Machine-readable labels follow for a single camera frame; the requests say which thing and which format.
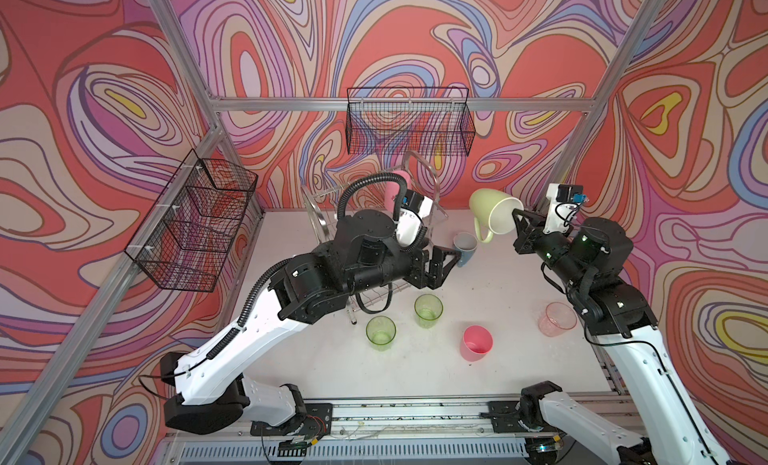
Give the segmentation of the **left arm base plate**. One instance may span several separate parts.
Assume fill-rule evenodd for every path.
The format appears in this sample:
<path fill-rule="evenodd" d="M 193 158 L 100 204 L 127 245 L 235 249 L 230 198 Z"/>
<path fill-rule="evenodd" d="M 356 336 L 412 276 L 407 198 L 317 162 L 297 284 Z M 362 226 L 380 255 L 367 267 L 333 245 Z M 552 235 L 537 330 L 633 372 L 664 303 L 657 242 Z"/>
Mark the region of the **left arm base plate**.
<path fill-rule="evenodd" d="M 264 422 L 253 422 L 250 435 L 256 437 L 305 437 L 322 438 L 331 432 L 333 404 L 330 402 L 309 403 L 306 411 L 297 413 L 293 418 L 279 426 L 269 426 Z"/>

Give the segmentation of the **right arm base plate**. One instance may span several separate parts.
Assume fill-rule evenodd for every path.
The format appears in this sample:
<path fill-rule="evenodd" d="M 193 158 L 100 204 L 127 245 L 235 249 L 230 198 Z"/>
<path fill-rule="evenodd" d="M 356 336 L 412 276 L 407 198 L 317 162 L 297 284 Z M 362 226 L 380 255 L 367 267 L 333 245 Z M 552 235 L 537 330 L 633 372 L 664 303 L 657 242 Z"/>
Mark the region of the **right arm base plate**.
<path fill-rule="evenodd" d="M 539 405 L 528 400 L 490 401 L 488 410 L 480 418 L 491 421 L 493 432 L 501 433 L 560 433 L 561 430 L 547 423 Z"/>

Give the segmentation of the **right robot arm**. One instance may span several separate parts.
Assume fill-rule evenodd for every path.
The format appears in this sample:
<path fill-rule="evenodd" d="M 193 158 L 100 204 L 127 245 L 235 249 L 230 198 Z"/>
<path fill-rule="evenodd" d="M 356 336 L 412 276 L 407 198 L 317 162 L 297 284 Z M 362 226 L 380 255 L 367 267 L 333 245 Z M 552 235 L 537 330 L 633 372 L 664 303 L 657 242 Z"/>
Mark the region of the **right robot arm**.
<path fill-rule="evenodd" d="M 543 216 L 513 212 L 515 251 L 535 254 L 557 276 L 583 323 L 586 341 L 618 369 L 645 427 L 630 433 L 571 399 L 551 381 L 522 389 L 521 427 L 552 426 L 609 464 L 730 464 L 732 458 L 696 410 L 665 348 L 645 296 L 619 274 L 633 243 L 616 222 L 589 218 L 574 237 L 545 232 Z"/>

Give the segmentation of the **light green ceramic mug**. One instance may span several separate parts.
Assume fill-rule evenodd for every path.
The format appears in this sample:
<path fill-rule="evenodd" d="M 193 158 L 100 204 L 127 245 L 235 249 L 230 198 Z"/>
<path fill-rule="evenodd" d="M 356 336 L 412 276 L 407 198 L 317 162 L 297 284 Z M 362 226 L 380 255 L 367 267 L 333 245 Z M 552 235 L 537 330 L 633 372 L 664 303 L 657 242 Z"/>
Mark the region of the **light green ceramic mug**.
<path fill-rule="evenodd" d="M 503 191 L 483 188 L 472 193 L 469 208 L 474 217 L 475 235 L 479 243 L 489 243 L 496 235 L 516 230 L 514 211 L 523 211 L 521 200 Z"/>

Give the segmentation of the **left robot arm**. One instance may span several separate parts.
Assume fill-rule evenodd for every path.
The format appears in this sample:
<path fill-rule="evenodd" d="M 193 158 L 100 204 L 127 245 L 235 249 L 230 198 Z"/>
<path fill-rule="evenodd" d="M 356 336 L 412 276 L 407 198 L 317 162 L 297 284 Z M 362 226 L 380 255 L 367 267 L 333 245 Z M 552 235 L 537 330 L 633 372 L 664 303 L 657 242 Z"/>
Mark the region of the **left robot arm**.
<path fill-rule="evenodd" d="M 340 215 L 333 240 L 284 259 L 252 287 L 241 316 L 198 349 L 170 353 L 161 379 L 175 389 L 164 403 L 168 428 L 196 435 L 252 422 L 264 433 L 291 435 L 317 418 L 297 386 L 260 384 L 245 376 L 252 363 L 289 336 L 346 307 L 350 297 L 404 280 L 438 289 L 458 263 L 457 251 L 426 247 L 420 228 L 407 246 L 395 221 L 377 210 Z"/>

